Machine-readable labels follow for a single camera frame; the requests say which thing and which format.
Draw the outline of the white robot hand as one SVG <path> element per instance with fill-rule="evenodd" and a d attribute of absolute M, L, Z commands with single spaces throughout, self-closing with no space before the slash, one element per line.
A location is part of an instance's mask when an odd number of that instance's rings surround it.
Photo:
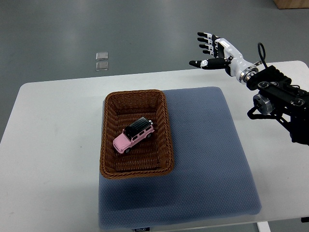
<path fill-rule="evenodd" d="M 198 32 L 197 35 L 197 40 L 205 43 L 199 45 L 204 49 L 202 52 L 215 55 L 216 58 L 192 60 L 189 65 L 204 70 L 226 69 L 229 66 L 228 74 L 236 77 L 239 82 L 245 82 L 247 76 L 258 72 L 257 67 L 246 61 L 242 53 L 226 39 L 207 32 Z"/>

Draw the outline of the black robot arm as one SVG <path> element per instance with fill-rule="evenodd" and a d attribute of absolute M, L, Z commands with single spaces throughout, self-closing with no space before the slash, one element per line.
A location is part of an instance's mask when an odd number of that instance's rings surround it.
<path fill-rule="evenodd" d="M 211 56 L 189 64 L 204 70 L 223 69 L 240 83 L 259 92 L 253 97 L 250 119 L 274 119 L 290 134 L 293 143 L 309 143 L 309 93 L 292 83 L 274 66 L 265 62 L 264 45 L 258 43 L 259 62 L 251 63 L 229 41 L 207 32 L 198 33 L 199 47 Z"/>

